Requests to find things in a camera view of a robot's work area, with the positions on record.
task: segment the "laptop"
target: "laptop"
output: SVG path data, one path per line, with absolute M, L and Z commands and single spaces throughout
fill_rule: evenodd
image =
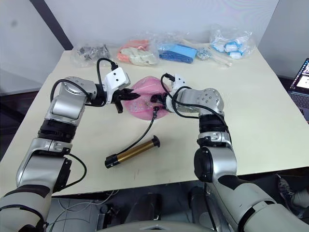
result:
M 305 60 L 292 82 L 289 95 L 305 119 L 309 121 L 309 58 Z

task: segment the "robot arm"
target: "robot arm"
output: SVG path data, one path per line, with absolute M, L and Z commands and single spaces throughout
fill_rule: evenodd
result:
M 121 113 L 120 100 L 139 97 L 125 89 L 130 80 L 118 67 L 106 75 L 103 86 L 78 77 L 67 77 L 56 84 L 60 82 L 60 93 L 52 99 L 38 137 L 18 169 L 17 189 L 0 199 L 1 232 L 45 230 L 52 193 L 67 184 L 72 161 L 66 156 L 87 103 L 115 103 Z
M 237 177 L 237 161 L 231 138 L 226 124 L 221 120 L 224 118 L 224 103 L 219 92 L 213 88 L 183 88 L 177 92 L 185 85 L 185 80 L 178 75 L 172 77 L 167 74 L 166 77 L 173 81 L 171 95 L 174 99 L 167 96 L 167 110 L 198 113 L 197 143 L 200 148 L 194 157 L 195 174 L 200 181 L 207 182 L 234 231 L 309 231 L 309 225 L 277 204 L 257 185 Z

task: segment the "table surface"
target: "table surface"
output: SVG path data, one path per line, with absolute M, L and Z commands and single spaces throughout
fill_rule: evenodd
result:
M 309 166 L 309 126 L 258 50 L 248 58 L 235 60 L 228 69 L 200 60 L 192 64 L 162 60 L 156 67 L 119 65 L 133 84 L 146 76 L 159 78 L 168 72 L 180 74 L 192 88 L 216 88 L 225 102 L 238 175 Z M 108 66 L 102 67 L 102 77 L 109 71 Z M 44 120 L 52 85 L 67 76 L 98 82 L 95 67 L 76 68 L 71 64 L 70 51 L 63 53 L 0 162 L 0 196 L 16 188 L 16 171 Z M 82 182 L 54 195 L 196 180 L 193 158 L 198 149 L 198 121 L 175 114 L 156 120 L 143 139 L 158 136 L 160 148 L 105 168 L 105 158 L 135 141 L 148 125 L 149 121 L 135 118 L 126 110 L 118 114 L 114 105 L 86 107 L 71 152 L 85 162 L 87 175 Z M 68 183 L 82 174 L 82 166 L 73 160 Z

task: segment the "laptop screen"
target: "laptop screen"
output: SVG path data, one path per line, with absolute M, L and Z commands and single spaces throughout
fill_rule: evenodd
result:
M 291 91 L 309 94 L 309 58 L 301 66 L 292 85 Z

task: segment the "blue item in bag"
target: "blue item in bag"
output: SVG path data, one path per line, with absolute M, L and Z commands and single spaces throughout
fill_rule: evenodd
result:
M 159 47 L 159 57 L 178 62 L 192 63 L 197 50 L 178 43 L 164 43 Z

